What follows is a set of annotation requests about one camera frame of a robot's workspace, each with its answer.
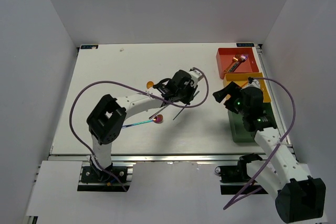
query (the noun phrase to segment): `white panel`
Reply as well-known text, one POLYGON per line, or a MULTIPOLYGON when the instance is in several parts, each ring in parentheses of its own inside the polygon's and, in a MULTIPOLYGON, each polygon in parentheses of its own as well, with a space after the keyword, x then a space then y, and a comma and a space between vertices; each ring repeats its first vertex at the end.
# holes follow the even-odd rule
MULTIPOLYGON (((77 192, 81 162, 44 161, 28 215, 37 224, 281 224, 269 195, 253 195, 223 211, 215 164, 138 163, 127 193, 77 192)), ((326 218, 298 222, 315 224, 326 218)))
MULTIPOLYGON (((180 108, 169 106, 162 111, 162 124, 147 123, 122 129, 112 144, 113 154, 210 154, 263 153, 257 144, 236 144, 232 140, 227 109, 217 103, 212 93, 223 88, 219 78, 216 53, 219 47, 236 47, 235 43, 221 44, 136 44, 99 45, 98 49, 80 50, 70 90, 55 135, 53 154, 89 154, 73 136, 69 127, 69 111, 76 95, 85 86, 99 80, 120 81, 145 90, 146 83, 171 78, 179 70, 191 67, 203 70, 209 79, 208 100, 200 107, 185 109, 174 121, 180 108)), ((205 81, 198 83, 200 93, 192 104, 204 99, 205 81)), ((101 84, 87 90, 77 103, 73 124, 79 136, 92 145, 86 119, 105 94, 113 97, 134 94, 128 89, 101 84)), ((157 110, 139 113, 125 124, 148 120, 157 110)))
POLYGON ((78 46, 87 43, 262 43, 286 0, 51 0, 78 46))
MULTIPOLYGON (((326 211, 336 221, 336 0, 288 0, 266 39, 264 62, 269 74, 293 94, 297 120, 290 133, 296 154, 327 186, 326 211)), ((292 108, 277 89, 289 125, 292 108)))
POLYGON ((0 0, 0 217, 21 223, 76 60, 50 0, 0 0))

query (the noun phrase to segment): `white table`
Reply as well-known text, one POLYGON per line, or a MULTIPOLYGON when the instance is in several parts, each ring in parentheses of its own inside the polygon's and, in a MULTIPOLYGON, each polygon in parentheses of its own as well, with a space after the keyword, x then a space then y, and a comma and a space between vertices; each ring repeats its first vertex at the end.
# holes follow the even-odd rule
MULTIPOLYGON (((219 78, 216 53, 220 47, 236 47, 235 43, 214 44, 131 44, 99 45, 98 49, 79 50, 70 89, 55 134, 52 155, 86 155, 88 150, 72 135, 69 128, 70 107, 86 85, 98 80, 113 80, 145 90, 148 81, 158 82, 173 77, 179 69, 191 67, 203 70, 209 79, 210 95, 200 107, 180 110, 169 106, 162 114, 162 124, 148 123, 123 129, 112 144, 112 154, 245 154, 263 153, 256 144, 236 144, 232 140, 228 113, 212 97, 223 88, 219 78)), ((253 48, 257 65, 262 70, 256 48, 253 48)), ((199 83, 200 93, 192 102, 200 102, 206 90, 204 81, 199 83)), ((105 94, 120 97, 133 91, 112 84, 101 84, 87 90, 77 103, 73 124, 82 139, 92 145, 86 119, 100 98, 105 94)), ((148 119, 156 110, 137 114, 125 124, 148 119)))

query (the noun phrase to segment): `wall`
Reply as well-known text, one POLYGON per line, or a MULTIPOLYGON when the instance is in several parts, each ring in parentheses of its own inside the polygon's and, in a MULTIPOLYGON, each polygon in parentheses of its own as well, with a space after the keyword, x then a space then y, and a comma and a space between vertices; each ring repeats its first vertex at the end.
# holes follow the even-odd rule
POLYGON ((21 223, 76 61, 50 0, 0 0, 0 218, 21 223))
POLYGON ((75 44, 264 42, 286 0, 51 0, 75 44))
MULTIPOLYGON (((336 0, 287 0, 264 44, 270 75, 296 101, 291 140, 299 160, 327 185, 326 213, 331 223, 336 222, 335 17, 336 0)), ((289 125, 290 101, 284 92, 277 89, 277 93, 289 125)))

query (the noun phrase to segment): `purple cable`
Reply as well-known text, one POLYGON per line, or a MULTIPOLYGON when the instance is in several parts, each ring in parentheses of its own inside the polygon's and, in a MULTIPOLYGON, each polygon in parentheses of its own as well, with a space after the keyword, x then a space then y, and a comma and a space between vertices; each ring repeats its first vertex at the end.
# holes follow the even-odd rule
MULTIPOLYGON (((295 122, 295 117, 296 117, 296 108, 295 108, 295 103, 294 103, 294 98, 293 96, 291 95, 291 93, 288 91, 288 89, 282 85, 280 82, 274 80, 274 79, 270 79, 270 78, 263 78, 263 77, 258 77, 258 78, 253 78, 253 79, 256 79, 256 80, 268 80, 268 81, 272 81, 272 82, 275 82, 277 85, 280 85, 288 94, 291 102, 292 102, 292 106, 293 106, 293 118, 292 118, 292 122, 290 123, 290 126, 289 128, 287 129, 287 131, 284 133, 284 135, 280 138, 279 142, 281 143, 285 138, 286 136, 288 135, 288 133, 291 131, 291 129, 293 128, 294 126, 294 122, 295 122)), ((271 152, 271 154, 269 155, 269 157, 266 159, 266 161, 264 162, 264 164, 261 166, 261 168, 257 171, 257 173, 246 183, 245 186, 243 186, 243 188, 241 190, 239 190, 239 192, 236 193, 235 196, 232 197, 232 199, 224 206, 223 210, 226 210, 228 209, 230 206, 232 206, 234 203, 240 201, 241 199, 244 199, 246 198, 247 196, 250 196, 252 194, 255 194, 256 192, 260 191, 262 189, 262 187, 244 195, 244 196, 241 196, 237 199, 237 197, 239 195, 242 194, 242 192, 244 192, 246 190, 246 188, 258 177, 258 175, 265 169, 265 167, 268 165, 268 163, 271 161, 271 159, 273 158, 273 156, 275 155, 275 152, 279 149, 280 147, 280 143, 276 145, 276 147, 274 148, 274 150, 271 152)))
POLYGON ((115 81, 96 81, 96 82, 94 82, 94 83, 91 83, 91 84, 87 85, 85 88, 83 88, 83 89, 78 93, 78 95, 76 96, 75 100, 73 101, 73 104, 72 104, 71 109, 70 109, 70 114, 69 114, 69 126, 70 126, 70 130, 71 130, 71 132, 73 133, 73 135, 75 136, 75 138, 77 138, 77 140, 78 140, 81 144, 83 144, 83 145, 84 145, 84 146, 91 152, 92 156, 94 157, 94 160, 96 161, 97 166, 98 166, 102 171, 106 172, 107 174, 109 174, 110 176, 112 176, 113 178, 115 178, 115 180, 122 186, 122 189, 123 189, 124 191, 127 191, 127 189, 126 189, 125 186, 122 184, 122 182, 120 181, 120 179, 119 179, 115 174, 111 173, 111 172, 108 171, 108 170, 105 170, 105 169, 98 163, 98 161, 97 161, 97 159, 96 159, 96 155, 95 155, 93 149, 92 149, 89 145, 87 145, 87 144, 86 144, 86 143, 85 143, 85 142, 84 142, 84 141, 77 135, 77 133, 75 132, 74 127, 73 127, 73 124, 72 124, 72 115, 73 115, 73 111, 74 111, 74 109, 75 109, 75 106, 76 106, 76 104, 77 104, 77 102, 78 102, 78 99, 80 98, 80 96, 81 96, 87 89, 91 88, 92 86, 95 86, 95 85, 98 85, 98 84, 102 84, 102 83, 109 83, 109 84, 115 84, 115 85, 118 85, 118 86, 122 86, 122 87, 124 87, 124 88, 133 90, 133 91, 138 92, 138 93, 143 94, 143 95, 149 95, 149 96, 152 97, 152 98, 158 99, 158 100, 160 100, 160 101, 162 101, 162 102, 165 102, 166 104, 170 104, 170 105, 173 105, 173 106, 178 107, 178 108, 186 108, 186 109, 189 109, 189 108, 195 108, 195 107, 198 107, 198 106, 202 105, 202 104, 206 101, 206 99, 208 98, 208 95, 209 95, 209 82, 208 82, 208 79, 207 79, 207 77, 205 76, 205 74, 204 74, 203 71, 199 70, 198 68, 193 68, 193 69, 199 71, 199 72, 202 74, 202 76, 204 77, 205 83, 206 83, 206 94, 205 94, 205 98, 203 99, 202 102, 200 102, 200 103, 198 103, 198 104, 196 104, 196 105, 190 105, 190 106, 177 105, 177 104, 175 104, 175 103, 173 103, 173 102, 164 100, 162 97, 157 97, 156 95, 149 94, 149 93, 147 93, 147 92, 145 92, 145 91, 142 91, 142 90, 139 90, 139 89, 135 89, 135 88, 133 88, 133 87, 131 87, 131 86, 128 86, 128 85, 125 85, 125 84, 122 84, 122 83, 119 83, 119 82, 115 82, 115 81))

